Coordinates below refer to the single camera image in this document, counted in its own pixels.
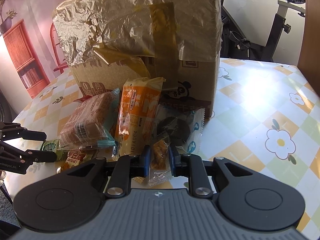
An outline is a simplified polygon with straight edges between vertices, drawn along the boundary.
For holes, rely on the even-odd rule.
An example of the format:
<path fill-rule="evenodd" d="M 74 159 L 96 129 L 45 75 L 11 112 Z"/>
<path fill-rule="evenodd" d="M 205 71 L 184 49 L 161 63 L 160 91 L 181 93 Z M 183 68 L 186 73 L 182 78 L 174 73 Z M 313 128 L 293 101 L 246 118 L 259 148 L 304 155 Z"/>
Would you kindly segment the small clear orange snack packet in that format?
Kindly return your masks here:
<path fill-rule="evenodd" d="M 149 168 L 148 185 L 154 187 L 171 178 L 169 163 L 170 137 L 163 132 L 155 137 L 151 147 L 151 163 Z"/>

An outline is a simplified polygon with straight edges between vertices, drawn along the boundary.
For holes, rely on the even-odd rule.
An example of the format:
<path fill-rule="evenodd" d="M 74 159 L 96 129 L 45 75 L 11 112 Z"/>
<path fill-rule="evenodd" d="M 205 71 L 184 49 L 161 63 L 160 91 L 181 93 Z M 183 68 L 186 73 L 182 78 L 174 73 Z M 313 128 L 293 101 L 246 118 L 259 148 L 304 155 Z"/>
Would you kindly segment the chocolate cake white-blue packet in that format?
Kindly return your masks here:
<path fill-rule="evenodd" d="M 158 105 L 153 136 L 167 134 L 169 141 L 185 153 L 198 154 L 204 128 L 205 109 L 178 112 Z"/>

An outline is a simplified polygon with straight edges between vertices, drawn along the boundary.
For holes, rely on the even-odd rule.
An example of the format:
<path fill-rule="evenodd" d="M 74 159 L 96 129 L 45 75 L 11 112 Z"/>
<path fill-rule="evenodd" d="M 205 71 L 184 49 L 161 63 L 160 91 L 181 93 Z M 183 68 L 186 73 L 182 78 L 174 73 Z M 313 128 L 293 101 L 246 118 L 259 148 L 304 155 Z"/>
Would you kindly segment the orange whole-wheat bread packet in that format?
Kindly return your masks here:
<path fill-rule="evenodd" d="M 162 77 L 141 77 L 124 83 L 116 127 L 120 156 L 140 155 L 149 143 L 164 82 Z"/>

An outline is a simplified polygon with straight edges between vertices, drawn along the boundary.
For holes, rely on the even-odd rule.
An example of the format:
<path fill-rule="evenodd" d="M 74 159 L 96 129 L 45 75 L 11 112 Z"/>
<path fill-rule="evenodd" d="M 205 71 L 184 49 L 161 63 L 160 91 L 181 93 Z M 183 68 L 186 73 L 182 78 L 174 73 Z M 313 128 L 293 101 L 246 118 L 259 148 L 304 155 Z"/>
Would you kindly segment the small green snack packet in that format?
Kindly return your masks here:
<path fill-rule="evenodd" d="M 63 151 L 59 148 L 59 139 L 46 140 L 42 144 L 41 150 L 54 152 L 57 156 L 57 161 L 60 161 L 62 159 Z"/>

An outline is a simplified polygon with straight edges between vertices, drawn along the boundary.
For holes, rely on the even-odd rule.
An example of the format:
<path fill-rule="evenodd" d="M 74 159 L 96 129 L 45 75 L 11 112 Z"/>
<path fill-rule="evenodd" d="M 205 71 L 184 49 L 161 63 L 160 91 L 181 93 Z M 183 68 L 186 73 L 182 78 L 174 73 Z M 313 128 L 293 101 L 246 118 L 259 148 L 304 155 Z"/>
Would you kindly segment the red spicy snack packet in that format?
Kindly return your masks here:
<path fill-rule="evenodd" d="M 82 163 L 91 160 L 93 154 L 94 154 L 94 151 L 81 151 L 81 150 L 69 151 L 67 154 L 66 161 L 60 167 L 60 172 L 79 166 Z"/>

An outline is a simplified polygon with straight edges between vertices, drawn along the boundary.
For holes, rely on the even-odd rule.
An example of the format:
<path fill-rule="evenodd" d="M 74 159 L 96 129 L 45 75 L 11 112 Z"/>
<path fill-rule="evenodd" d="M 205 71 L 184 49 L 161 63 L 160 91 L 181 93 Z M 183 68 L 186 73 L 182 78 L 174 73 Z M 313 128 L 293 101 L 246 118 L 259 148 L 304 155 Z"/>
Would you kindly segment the brown toast bread packet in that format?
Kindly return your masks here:
<path fill-rule="evenodd" d="M 120 89 L 98 94 L 86 99 L 63 127 L 59 149 L 100 149 L 116 146 L 116 130 Z"/>

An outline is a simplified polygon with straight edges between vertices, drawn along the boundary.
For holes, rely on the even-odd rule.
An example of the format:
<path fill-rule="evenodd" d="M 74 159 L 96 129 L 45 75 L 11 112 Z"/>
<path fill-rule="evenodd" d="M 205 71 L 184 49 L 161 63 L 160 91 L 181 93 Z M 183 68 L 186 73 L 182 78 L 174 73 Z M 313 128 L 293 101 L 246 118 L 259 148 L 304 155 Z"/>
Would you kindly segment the floral checkered tablecloth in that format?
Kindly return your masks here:
<path fill-rule="evenodd" d="M 70 72 L 53 80 L 14 122 L 44 131 L 61 129 L 82 96 Z M 220 60 L 213 118 L 202 132 L 202 159 L 226 157 L 295 187 L 305 199 L 298 230 L 319 238 L 319 97 L 296 66 Z M 61 162 L 35 163 L 26 175 L 7 172 L 10 196 L 54 175 Z"/>

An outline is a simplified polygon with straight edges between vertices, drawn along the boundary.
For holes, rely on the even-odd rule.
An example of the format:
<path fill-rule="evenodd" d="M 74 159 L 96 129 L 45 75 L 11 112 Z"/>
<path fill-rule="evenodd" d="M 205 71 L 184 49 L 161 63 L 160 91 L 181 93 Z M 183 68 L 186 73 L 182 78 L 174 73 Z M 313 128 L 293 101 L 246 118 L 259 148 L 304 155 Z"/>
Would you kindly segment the black exercise bike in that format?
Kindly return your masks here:
<path fill-rule="evenodd" d="M 248 40 L 262 46 L 266 44 L 278 10 L 277 0 L 225 0 L 224 6 Z M 291 25 L 291 31 L 289 34 L 282 33 L 273 60 L 296 66 L 302 47 L 305 18 L 289 9 L 286 23 Z"/>

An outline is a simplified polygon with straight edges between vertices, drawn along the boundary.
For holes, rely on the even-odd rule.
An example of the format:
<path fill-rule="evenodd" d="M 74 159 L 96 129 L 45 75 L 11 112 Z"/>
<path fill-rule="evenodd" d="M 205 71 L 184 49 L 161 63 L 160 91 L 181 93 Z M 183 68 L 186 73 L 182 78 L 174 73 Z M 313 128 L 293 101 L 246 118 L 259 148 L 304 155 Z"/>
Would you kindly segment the plastic-lined cardboard box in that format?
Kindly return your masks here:
<path fill-rule="evenodd" d="M 163 77 L 162 103 L 181 112 L 204 108 L 212 116 L 220 0 L 64 0 L 53 23 L 82 94 Z"/>

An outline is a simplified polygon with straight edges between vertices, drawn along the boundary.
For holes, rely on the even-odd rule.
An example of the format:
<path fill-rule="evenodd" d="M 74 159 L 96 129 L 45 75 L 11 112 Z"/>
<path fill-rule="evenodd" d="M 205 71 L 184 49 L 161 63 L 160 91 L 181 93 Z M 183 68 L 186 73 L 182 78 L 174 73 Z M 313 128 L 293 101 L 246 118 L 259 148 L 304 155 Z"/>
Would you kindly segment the wooden headboard panel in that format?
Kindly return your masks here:
<path fill-rule="evenodd" d="M 319 3 L 320 0 L 306 0 L 304 34 L 298 68 L 319 94 Z"/>

